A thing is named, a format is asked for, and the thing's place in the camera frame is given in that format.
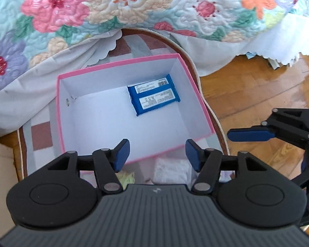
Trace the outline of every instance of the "pink box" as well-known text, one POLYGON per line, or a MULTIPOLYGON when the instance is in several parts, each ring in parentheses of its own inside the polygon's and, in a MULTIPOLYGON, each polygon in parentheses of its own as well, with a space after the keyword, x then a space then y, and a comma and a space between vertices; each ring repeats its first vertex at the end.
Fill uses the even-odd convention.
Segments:
POLYGON ((62 151, 90 155, 130 141, 128 163, 159 156, 214 133, 206 106, 179 54, 134 58, 62 74, 57 79, 62 151), (170 74, 180 102, 136 116, 127 85, 170 74))

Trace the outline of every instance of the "pink flower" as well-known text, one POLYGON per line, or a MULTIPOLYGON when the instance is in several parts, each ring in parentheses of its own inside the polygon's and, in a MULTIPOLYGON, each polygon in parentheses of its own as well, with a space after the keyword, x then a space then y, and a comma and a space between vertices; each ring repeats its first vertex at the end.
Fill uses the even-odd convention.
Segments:
POLYGON ((215 12, 215 5, 214 3, 205 0, 198 4, 196 11, 198 12, 199 16, 208 18, 215 12))
POLYGON ((176 31, 174 31, 174 33, 185 35, 185 36, 192 36, 192 37, 196 37, 197 36, 197 34, 195 32, 190 31, 188 29, 176 30, 176 31))
POLYGON ((57 31, 60 26, 80 26, 89 14, 86 0, 25 0, 21 11, 33 16, 33 26, 41 33, 57 31))
POLYGON ((169 23, 167 23, 166 21, 163 22, 158 22, 153 26, 154 29, 158 29, 158 30, 166 30, 166 31, 173 31, 174 28, 172 27, 172 25, 170 25, 169 23))

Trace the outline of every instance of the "white label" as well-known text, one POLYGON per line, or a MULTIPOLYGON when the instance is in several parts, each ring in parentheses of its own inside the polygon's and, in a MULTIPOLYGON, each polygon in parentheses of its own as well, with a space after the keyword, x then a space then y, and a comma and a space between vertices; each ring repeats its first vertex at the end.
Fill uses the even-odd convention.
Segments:
POLYGON ((141 97, 140 103, 142 108, 145 110, 172 99, 175 99, 175 96, 172 89, 170 88, 150 96, 141 97))
POLYGON ((149 90, 152 90, 152 89, 155 89, 157 87, 167 85, 167 84, 168 84, 167 79, 162 78, 162 79, 159 79, 159 80, 153 80, 151 82, 141 84, 141 85, 137 85, 137 86, 134 86, 134 87, 135 87, 136 93, 139 94, 139 93, 143 93, 145 91, 149 91, 149 90))

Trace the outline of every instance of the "wooden floor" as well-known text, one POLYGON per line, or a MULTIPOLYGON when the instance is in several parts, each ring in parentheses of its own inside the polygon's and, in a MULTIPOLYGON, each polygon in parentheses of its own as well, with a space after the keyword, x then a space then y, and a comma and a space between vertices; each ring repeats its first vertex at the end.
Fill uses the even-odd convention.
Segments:
MULTIPOLYGON (((273 108, 309 108, 309 56, 292 67, 273 70, 262 57, 237 56, 221 70, 201 78, 208 104, 224 132, 259 125, 273 108)), ((231 155, 247 150, 283 175, 300 173, 304 151, 279 139, 268 142, 228 141, 231 155)))
POLYGON ((15 131, 1 137, 0 143, 13 149, 14 165, 16 168, 17 178, 18 181, 21 181, 24 178, 24 175, 27 175, 26 166, 22 166, 22 164, 26 164, 26 145, 23 137, 23 129, 20 128, 18 132, 15 131))

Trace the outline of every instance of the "ribbed gray surface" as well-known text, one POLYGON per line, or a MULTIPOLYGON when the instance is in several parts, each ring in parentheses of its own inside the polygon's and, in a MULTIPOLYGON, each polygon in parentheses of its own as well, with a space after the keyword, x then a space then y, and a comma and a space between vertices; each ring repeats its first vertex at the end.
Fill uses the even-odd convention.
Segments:
POLYGON ((183 185, 129 185, 105 196, 86 219, 56 231, 15 227, 4 247, 300 247, 309 237, 295 226, 253 230, 227 219, 206 196, 183 185))

